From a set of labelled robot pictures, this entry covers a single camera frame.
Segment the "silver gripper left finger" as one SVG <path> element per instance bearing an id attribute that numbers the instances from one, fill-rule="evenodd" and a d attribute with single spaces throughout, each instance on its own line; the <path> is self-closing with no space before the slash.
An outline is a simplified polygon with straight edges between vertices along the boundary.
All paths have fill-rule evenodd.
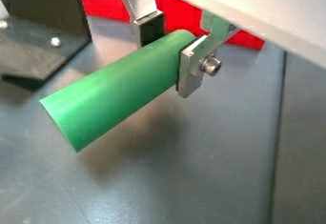
<path id="1" fill-rule="evenodd" d="M 138 47 L 164 36 L 165 15 L 157 9 L 154 0 L 121 0 L 129 16 L 130 28 Z"/>

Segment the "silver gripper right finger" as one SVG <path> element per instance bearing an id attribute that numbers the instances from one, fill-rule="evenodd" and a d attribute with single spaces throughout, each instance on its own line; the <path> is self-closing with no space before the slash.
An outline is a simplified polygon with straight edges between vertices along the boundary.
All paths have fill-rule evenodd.
<path id="1" fill-rule="evenodd" d="M 221 68 L 216 49 L 239 32 L 239 28 L 208 11 L 201 14 L 201 29 L 206 34 L 196 37 L 178 51 L 176 91 L 185 98 L 198 88 L 204 74 L 214 76 Z"/>

